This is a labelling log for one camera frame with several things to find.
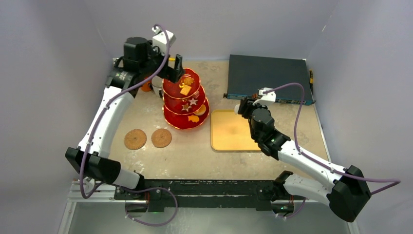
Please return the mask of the swirl butter cookie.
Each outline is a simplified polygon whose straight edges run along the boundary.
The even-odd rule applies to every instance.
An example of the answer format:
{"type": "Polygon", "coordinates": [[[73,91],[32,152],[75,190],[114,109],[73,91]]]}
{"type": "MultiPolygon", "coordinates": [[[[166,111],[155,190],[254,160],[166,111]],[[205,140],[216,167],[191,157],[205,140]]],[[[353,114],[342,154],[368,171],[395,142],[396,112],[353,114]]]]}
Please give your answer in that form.
{"type": "Polygon", "coordinates": [[[184,76],[182,83],[187,86],[191,86],[194,83],[194,79],[192,77],[184,76]]]}

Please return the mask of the yellow serving tray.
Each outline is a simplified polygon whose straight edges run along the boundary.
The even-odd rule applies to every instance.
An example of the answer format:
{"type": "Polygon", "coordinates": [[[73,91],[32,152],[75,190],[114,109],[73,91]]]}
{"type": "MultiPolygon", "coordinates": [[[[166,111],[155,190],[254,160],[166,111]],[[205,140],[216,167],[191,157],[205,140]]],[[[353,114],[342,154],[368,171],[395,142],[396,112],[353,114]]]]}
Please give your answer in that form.
{"type": "Polygon", "coordinates": [[[259,152],[250,135],[248,120],[233,110],[215,110],[210,116],[211,147],[220,152],[259,152]]]}

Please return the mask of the white-iced star cookie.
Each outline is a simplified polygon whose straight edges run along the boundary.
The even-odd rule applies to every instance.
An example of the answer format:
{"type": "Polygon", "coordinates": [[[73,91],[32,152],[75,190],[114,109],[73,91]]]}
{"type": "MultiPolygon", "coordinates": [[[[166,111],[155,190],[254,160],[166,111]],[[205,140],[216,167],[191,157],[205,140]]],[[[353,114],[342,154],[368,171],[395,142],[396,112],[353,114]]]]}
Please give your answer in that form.
{"type": "Polygon", "coordinates": [[[198,100],[195,98],[191,98],[188,100],[188,104],[189,106],[196,106],[197,105],[198,100]]]}

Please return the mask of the orange mug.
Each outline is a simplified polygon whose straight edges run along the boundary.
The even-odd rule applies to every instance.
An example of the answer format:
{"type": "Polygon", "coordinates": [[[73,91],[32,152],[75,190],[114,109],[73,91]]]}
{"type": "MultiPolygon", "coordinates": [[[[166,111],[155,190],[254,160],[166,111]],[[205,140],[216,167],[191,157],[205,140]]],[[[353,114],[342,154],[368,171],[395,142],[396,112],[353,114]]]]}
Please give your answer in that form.
{"type": "Polygon", "coordinates": [[[152,85],[151,81],[146,82],[143,84],[140,88],[143,92],[151,92],[152,91],[152,85]]]}

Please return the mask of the red three-tier cake stand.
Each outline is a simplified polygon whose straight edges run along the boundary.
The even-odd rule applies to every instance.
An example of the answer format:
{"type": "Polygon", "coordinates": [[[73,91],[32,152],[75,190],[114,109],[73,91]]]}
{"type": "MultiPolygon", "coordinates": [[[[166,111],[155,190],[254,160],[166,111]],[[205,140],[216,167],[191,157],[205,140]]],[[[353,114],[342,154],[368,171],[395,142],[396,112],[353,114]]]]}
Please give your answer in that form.
{"type": "Polygon", "coordinates": [[[199,75],[190,68],[185,68],[185,74],[177,83],[172,83],[169,80],[163,81],[163,114],[165,121],[172,127],[180,130],[188,130],[196,128],[202,125],[207,119],[210,111],[209,101],[207,99],[205,89],[201,85],[199,75]],[[183,85],[183,77],[188,76],[194,79],[194,83],[191,85],[191,91],[187,97],[180,94],[180,86],[183,85]],[[196,106],[192,106],[189,113],[182,112],[182,105],[188,104],[188,100],[195,98],[198,100],[196,106]],[[188,121],[188,116],[194,115],[201,105],[206,106],[206,112],[199,116],[200,121],[198,123],[192,123],[188,121]]]}

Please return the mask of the chocolate star cookie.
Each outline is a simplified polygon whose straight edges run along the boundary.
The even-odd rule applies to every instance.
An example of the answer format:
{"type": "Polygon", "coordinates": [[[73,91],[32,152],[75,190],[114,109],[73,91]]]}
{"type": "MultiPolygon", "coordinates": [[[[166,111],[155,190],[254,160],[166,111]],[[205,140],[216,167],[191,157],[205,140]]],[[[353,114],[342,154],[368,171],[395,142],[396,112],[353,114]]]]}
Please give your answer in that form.
{"type": "Polygon", "coordinates": [[[182,112],[189,113],[190,110],[191,110],[191,106],[189,104],[182,105],[182,110],[181,110],[182,112]]]}

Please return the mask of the yellow frosted donut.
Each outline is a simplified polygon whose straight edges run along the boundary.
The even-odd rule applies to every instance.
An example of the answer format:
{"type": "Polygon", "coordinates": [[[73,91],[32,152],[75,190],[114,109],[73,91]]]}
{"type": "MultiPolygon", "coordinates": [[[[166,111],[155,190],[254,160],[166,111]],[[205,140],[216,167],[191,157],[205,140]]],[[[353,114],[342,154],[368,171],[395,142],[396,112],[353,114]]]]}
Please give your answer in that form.
{"type": "Polygon", "coordinates": [[[197,111],[194,112],[194,114],[195,114],[196,116],[202,116],[202,115],[206,112],[206,110],[207,110],[207,108],[206,108],[206,106],[203,104],[203,105],[201,105],[201,107],[200,107],[197,111]]]}

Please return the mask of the orange fish-shaped cake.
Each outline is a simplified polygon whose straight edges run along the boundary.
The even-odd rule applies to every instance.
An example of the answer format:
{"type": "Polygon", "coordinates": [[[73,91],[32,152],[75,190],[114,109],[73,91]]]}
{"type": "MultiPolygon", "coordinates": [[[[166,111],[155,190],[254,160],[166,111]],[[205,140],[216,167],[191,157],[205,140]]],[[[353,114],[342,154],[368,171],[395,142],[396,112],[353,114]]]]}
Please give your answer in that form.
{"type": "Polygon", "coordinates": [[[200,121],[200,118],[197,115],[190,115],[188,116],[188,121],[192,123],[198,123],[200,121]]]}

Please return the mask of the metal white-tipped tongs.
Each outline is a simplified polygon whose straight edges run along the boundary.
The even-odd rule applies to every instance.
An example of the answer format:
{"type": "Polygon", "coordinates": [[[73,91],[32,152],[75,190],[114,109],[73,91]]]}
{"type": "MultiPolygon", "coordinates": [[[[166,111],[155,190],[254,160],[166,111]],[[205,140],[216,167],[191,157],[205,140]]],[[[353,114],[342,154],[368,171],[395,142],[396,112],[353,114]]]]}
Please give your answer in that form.
{"type": "Polygon", "coordinates": [[[236,115],[239,115],[239,110],[240,110],[240,104],[236,104],[235,107],[234,107],[234,113],[236,115]]]}

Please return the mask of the white enamel mug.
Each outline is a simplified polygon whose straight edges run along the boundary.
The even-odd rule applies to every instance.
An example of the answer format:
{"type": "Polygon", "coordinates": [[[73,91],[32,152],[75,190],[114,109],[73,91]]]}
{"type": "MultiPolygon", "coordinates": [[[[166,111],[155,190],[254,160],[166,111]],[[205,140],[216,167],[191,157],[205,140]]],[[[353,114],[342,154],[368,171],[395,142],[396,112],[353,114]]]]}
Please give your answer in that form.
{"type": "Polygon", "coordinates": [[[163,79],[160,78],[160,77],[158,77],[158,76],[154,77],[154,78],[151,80],[151,86],[152,86],[152,89],[153,89],[154,93],[155,93],[158,97],[162,98],[163,95],[164,95],[164,91],[163,91],[163,79]]]}

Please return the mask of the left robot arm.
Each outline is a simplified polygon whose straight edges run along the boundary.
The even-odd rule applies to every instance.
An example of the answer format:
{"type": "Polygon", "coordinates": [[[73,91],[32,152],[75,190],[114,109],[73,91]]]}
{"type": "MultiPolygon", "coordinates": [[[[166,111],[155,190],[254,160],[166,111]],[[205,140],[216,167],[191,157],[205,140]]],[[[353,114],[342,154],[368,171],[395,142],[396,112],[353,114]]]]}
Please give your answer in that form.
{"type": "Polygon", "coordinates": [[[124,55],[118,58],[109,72],[103,98],[86,135],[75,148],[69,147],[66,159],[81,177],[90,177],[106,184],[126,187],[132,199],[145,194],[143,177],[124,169],[121,163],[109,158],[115,132],[124,113],[136,96],[138,87],[148,77],[158,76],[176,83],[184,74],[182,57],[177,55],[174,67],[169,67],[168,48],[175,36],[160,33],[151,40],[131,37],[124,43],[124,55]]]}

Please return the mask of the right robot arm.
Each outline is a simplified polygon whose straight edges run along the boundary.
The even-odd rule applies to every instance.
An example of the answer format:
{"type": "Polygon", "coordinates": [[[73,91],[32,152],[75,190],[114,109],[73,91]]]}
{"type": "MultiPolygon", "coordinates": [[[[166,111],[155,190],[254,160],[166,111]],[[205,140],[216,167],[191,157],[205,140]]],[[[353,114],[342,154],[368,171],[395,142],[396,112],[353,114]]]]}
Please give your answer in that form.
{"type": "Polygon", "coordinates": [[[361,169],[333,164],[298,146],[275,128],[268,108],[251,97],[244,97],[234,112],[247,119],[251,138],[262,153],[310,176],[307,179],[283,172],[273,186],[277,197],[302,196],[328,206],[346,222],[355,221],[372,196],[361,169]]]}

